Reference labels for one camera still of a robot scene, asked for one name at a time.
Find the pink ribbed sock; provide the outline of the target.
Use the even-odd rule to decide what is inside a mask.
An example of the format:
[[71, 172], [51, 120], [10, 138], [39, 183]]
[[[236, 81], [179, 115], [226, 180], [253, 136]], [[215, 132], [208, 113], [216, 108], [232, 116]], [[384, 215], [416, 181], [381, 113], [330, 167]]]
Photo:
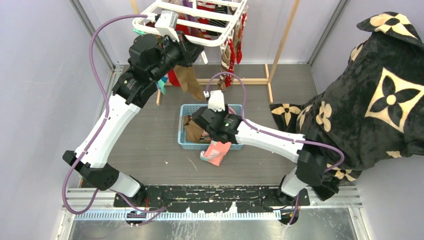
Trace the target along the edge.
[[207, 150], [200, 152], [200, 159], [218, 167], [231, 146], [230, 142], [222, 143], [212, 140]]

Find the mint green blue sock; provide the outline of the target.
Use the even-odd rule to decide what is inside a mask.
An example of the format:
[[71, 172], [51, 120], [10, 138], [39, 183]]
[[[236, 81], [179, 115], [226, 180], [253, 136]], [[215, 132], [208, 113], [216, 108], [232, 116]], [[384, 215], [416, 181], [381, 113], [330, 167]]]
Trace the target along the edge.
[[168, 76], [167, 75], [165, 75], [165, 76], [163, 76], [157, 83], [156, 83], [156, 86], [157, 86], [157, 89], [163, 94], [163, 95], [165, 95], [166, 93], [167, 93], [167, 91], [166, 91], [166, 83], [168, 82]]

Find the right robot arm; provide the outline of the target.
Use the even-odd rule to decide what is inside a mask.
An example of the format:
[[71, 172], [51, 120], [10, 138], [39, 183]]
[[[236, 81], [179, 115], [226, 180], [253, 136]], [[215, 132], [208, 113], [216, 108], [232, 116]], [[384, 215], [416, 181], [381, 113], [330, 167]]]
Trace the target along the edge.
[[281, 204], [291, 205], [304, 188], [322, 185], [327, 161], [320, 150], [320, 142], [309, 141], [302, 134], [258, 125], [228, 110], [214, 111], [203, 106], [191, 117], [216, 142], [257, 147], [295, 163], [294, 169], [282, 178], [276, 191]]

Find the white hanger clip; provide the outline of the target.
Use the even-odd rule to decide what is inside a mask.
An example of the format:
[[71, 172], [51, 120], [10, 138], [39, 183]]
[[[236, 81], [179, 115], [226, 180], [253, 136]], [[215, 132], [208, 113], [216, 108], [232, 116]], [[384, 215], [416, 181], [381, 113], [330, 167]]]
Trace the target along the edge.
[[207, 64], [209, 63], [209, 60], [208, 60], [208, 57], [207, 57], [207, 55], [206, 55], [205, 51], [202, 51], [202, 52], [200, 53], [200, 61], [201, 61], [202, 63], [204, 63], [205, 65], [207, 65]]

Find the tan long sock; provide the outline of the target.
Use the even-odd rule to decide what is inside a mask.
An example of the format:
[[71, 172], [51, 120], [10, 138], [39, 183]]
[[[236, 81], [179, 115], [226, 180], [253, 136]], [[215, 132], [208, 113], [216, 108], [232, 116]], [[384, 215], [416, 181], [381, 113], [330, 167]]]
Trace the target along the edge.
[[193, 66], [184, 67], [177, 65], [173, 71], [184, 93], [189, 93], [197, 101], [205, 100], [203, 88], [198, 83]]

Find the red white patterned sock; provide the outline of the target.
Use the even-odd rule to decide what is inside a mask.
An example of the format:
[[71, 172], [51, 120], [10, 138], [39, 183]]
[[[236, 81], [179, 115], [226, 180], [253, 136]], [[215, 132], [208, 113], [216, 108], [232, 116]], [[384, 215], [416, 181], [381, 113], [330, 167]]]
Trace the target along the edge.
[[181, 86], [180, 83], [179, 83], [179, 80], [178, 80], [178, 78], [177, 78], [177, 76], [175, 74], [175, 71], [173, 69], [170, 70], [167, 75], [168, 75], [168, 82], [172, 86], [175, 86], [175, 87], [180, 87]]

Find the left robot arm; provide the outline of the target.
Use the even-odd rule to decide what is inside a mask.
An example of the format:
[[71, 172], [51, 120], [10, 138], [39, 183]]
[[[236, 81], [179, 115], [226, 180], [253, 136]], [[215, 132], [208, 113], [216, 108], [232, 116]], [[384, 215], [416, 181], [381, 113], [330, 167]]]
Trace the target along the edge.
[[190, 42], [181, 31], [177, 38], [173, 41], [166, 35], [158, 40], [153, 34], [135, 38], [128, 50], [129, 68], [112, 88], [104, 118], [76, 150], [67, 150], [62, 156], [94, 187], [121, 193], [135, 207], [145, 202], [145, 188], [108, 164], [108, 157], [128, 123], [157, 92], [157, 82], [176, 66], [192, 66], [204, 51], [204, 46]]

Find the white plastic sock hanger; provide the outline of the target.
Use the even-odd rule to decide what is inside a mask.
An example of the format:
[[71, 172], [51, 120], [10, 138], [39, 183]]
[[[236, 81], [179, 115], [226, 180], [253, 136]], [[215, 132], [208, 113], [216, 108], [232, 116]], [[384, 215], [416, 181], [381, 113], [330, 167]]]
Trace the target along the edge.
[[135, 30], [146, 34], [165, 36], [169, 34], [174, 39], [178, 25], [218, 33], [217, 38], [206, 39], [188, 35], [186, 38], [193, 44], [204, 47], [221, 47], [234, 37], [236, 27], [242, 23], [243, 14], [247, 10], [245, 0], [205, 0], [217, 6], [234, 9], [234, 13], [218, 13], [199, 9], [199, 0], [192, 0], [191, 6], [174, 4], [168, 0], [156, 0], [133, 21]]

